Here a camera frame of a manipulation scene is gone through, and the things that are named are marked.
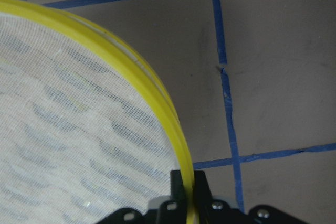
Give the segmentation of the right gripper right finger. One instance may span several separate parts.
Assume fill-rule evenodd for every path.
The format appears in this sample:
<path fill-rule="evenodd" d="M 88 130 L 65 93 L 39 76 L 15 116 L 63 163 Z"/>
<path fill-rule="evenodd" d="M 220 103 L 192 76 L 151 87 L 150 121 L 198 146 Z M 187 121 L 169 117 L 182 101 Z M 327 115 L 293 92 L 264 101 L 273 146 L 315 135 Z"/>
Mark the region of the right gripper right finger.
<path fill-rule="evenodd" d="M 204 171 L 194 172 L 194 201 L 198 205 L 209 205 L 212 200 L 212 193 Z"/>

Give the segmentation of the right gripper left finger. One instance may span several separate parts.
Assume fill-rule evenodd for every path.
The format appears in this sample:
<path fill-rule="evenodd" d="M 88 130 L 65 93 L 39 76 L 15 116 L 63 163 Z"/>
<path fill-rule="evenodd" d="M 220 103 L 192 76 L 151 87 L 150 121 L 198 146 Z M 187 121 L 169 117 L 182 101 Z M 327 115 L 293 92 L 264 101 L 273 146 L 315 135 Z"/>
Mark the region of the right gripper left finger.
<path fill-rule="evenodd" d="M 186 201 L 186 192 L 180 170 L 170 171 L 170 199 L 173 201 Z"/>

